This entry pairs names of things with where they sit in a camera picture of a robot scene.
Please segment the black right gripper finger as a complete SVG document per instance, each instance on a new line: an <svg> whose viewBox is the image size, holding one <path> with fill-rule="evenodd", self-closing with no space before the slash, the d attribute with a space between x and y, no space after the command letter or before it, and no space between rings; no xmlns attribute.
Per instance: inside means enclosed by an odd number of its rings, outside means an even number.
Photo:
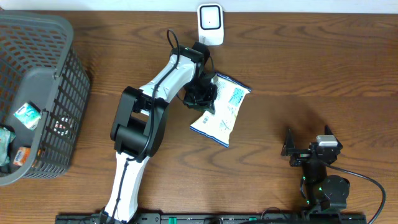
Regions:
<svg viewBox="0 0 398 224"><path fill-rule="evenodd" d="M333 134L332 130L328 125L324 128L325 135L327 135L326 141L324 143L325 146L333 146L338 147L340 149L343 148L343 145L339 142L336 136Z"/></svg>
<svg viewBox="0 0 398 224"><path fill-rule="evenodd" d="M295 144L291 129L288 128L285 135L284 144L281 150L281 156L291 156L295 152Z"/></svg>

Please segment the white blue snack bag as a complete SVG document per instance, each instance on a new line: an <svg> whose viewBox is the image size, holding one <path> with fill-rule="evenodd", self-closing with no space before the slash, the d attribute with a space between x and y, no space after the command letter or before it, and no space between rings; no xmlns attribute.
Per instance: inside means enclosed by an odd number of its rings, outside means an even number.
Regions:
<svg viewBox="0 0 398 224"><path fill-rule="evenodd" d="M229 147L229 137L239 109L245 96L252 90L222 73L216 73L212 84L217 86L217 97L214 100L215 112L205 111L190 125L190 129L224 147Z"/></svg>

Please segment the green white round tin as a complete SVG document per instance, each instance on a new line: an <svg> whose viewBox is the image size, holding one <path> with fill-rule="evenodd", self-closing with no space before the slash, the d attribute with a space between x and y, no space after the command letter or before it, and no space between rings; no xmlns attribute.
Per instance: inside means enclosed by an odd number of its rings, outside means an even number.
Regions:
<svg viewBox="0 0 398 224"><path fill-rule="evenodd" d="M53 130L61 136L66 136L71 128L72 128L71 118L69 116L62 116L60 118L60 121L56 121Z"/></svg>

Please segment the teal Kleenex tissue pack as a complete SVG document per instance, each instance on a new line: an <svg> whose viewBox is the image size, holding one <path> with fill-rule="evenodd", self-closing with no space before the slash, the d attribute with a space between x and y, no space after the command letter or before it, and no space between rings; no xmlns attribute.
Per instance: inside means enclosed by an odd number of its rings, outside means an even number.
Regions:
<svg viewBox="0 0 398 224"><path fill-rule="evenodd" d="M41 114L29 103L24 103L14 116L29 130L34 130L41 119Z"/></svg>

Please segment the orange Kleenex tissue pack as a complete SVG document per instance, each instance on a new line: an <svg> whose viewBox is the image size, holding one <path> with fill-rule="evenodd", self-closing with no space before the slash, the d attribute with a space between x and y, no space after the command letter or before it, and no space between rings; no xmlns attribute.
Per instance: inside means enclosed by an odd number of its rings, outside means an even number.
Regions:
<svg viewBox="0 0 398 224"><path fill-rule="evenodd" d="M29 154L30 154L30 148L21 146L17 151L13 164L15 166L23 166L27 158L29 157Z"/></svg>

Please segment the teal snack packet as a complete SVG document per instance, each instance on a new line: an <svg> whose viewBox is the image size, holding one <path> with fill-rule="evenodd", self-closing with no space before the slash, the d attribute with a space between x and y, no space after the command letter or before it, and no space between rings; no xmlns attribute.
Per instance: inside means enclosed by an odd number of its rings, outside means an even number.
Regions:
<svg viewBox="0 0 398 224"><path fill-rule="evenodd" d="M0 166L4 166L10 162L9 158L9 145L15 139L16 135L14 132L7 128L1 128L0 132Z"/></svg>

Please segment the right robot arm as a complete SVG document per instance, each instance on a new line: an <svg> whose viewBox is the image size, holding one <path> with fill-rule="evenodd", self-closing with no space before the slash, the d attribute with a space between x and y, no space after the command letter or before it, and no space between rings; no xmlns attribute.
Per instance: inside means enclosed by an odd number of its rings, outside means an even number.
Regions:
<svg viewBox="0 0 398 224"><path fill-rule="evenodd" d="M337 160L343 146L328 126L306 149L295 147L291 129L285 135L281 155L289 157L291 167L301 167L300 192L307 201L301 214L305 219L321 214L338 215L347 207L350 182L338 175L328 175L326 167Z"/></svg>

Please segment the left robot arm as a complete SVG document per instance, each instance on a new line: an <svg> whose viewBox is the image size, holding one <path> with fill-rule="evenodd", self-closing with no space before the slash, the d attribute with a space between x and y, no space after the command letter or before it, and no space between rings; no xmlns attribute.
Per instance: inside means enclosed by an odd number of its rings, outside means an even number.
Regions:
<svg viewBox="0 0 398 224"><path fill-rule="evenodd" d="M169 104L180 89L190 109L215 113L214 73L205 72L210 60L207 45L177 45L167 65L148 84L127 86L121 94L110 138L116 151L116 174L100 223L129 223L138 207L138 192L147 162L158 151L165 134Z"/></svg>

